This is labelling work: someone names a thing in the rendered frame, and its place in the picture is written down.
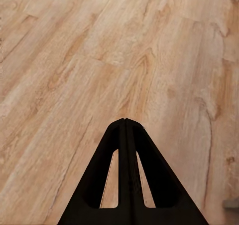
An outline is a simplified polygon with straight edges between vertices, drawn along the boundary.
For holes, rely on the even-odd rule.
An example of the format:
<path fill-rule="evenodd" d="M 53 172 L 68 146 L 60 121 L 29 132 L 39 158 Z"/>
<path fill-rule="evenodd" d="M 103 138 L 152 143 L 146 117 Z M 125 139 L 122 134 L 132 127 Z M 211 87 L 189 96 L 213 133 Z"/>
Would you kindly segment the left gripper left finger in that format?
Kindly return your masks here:
<path fill-rule="evenodd" d="M 118 207 L 100 208 L 112 156 L 117 149 Z M 133 225 L 125 118 L 108 126 L 58 225 Z"/>

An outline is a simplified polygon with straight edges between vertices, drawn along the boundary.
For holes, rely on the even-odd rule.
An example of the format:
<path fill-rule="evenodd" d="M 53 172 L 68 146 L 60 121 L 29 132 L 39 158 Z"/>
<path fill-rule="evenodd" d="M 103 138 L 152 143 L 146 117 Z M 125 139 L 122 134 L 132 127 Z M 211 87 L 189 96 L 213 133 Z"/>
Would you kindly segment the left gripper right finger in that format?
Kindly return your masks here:
<path fill-rule="evenodd" d="M 133 225 L 209 225 L 144 127 L 125 118 Z M 138 152 L 156 208 L 144 205 Z"/>

